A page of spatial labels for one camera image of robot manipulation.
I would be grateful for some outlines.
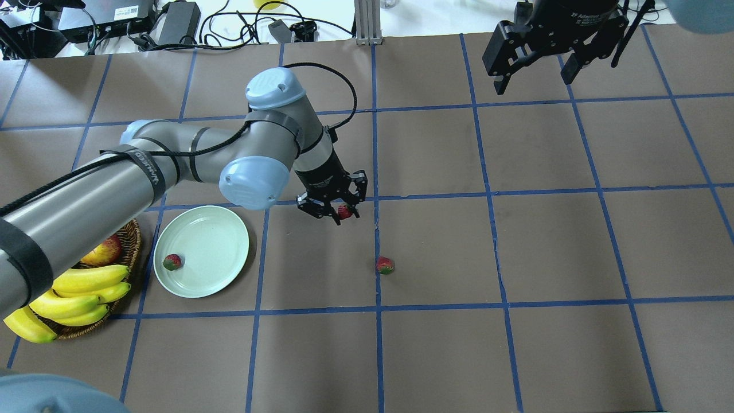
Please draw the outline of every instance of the yellow banana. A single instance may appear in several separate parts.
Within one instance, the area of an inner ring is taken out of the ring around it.
[[[5,317],[5,324],[12,332],[30,342],[52,342],[58,337],[50,327],[39,320],[28,306],[15,310]]]
[[[75,317],[69,318],[55,318],[54,321],[56,321],[58,324],[70,327],[87,326],[89,324],[94,324],[99,320],[102,320],[102,318],[107,314],[108,311],[109,307],[106,304],[100,304],[92,309],[92,311],[85,312],[82,315],[77,315]]]
[[[81,297],[62,298],[52,290],[46,291],[28,305],[41,317],[69,318],[92,311],[99,304],[99,295],[83,295]]]
[[[90,292],[111,287],[128,275],[125,265],[107,265],[87,270],[66,270],[54,280],[54,290],[63,292]]]
[[[102,298],[100,304],[111,303],[124,297],[128,291],[130,291],[130,283],[118,282],[112,287],[103,288],[101,290],[89,291],[89,292],[65,292],[56,291],[59,297],[71,298],[79,297],[80,295],[99,295]]]

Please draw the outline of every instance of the apple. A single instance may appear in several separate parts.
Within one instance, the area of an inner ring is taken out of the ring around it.
[[[110,265],[120,258],[123,252],[123,244],[117,234],[102,241],[95,249],[85,255],[80,261],[86,265],[102,267]]]

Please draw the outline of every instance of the light green plate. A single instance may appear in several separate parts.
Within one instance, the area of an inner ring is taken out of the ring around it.
[[[240,217],[220,206],[199,206],[176,217],[163,230],[153,253],[153,269],[173,294],[199,298],[229,285],[247,259],[250,238]],[[167,270],[163,259],[178,254],[183,267]]]

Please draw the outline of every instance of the bunch of bananas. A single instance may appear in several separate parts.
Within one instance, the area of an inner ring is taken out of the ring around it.
[[[54,341],[57,334],[36,314],[64,326],[96,323],[109,311],[107,303],[121,299],[130,291],[130,284],[123,282],[127,275],[125,265],[67,270],[54,280],[51,290],[7,316],[5,324],[30,342]]]

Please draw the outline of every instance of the power adapter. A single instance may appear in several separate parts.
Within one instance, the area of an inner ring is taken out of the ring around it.
[[[193,44],[201,18],[199,6],[193,1],[174,1],[166,5],[168,13],[158,44]]]
[[[300,21],[290,27],[283,20],[278,20],[270,23],[268,29],[278,43],[304,43],[313,42],[318,27],[312,20]]]

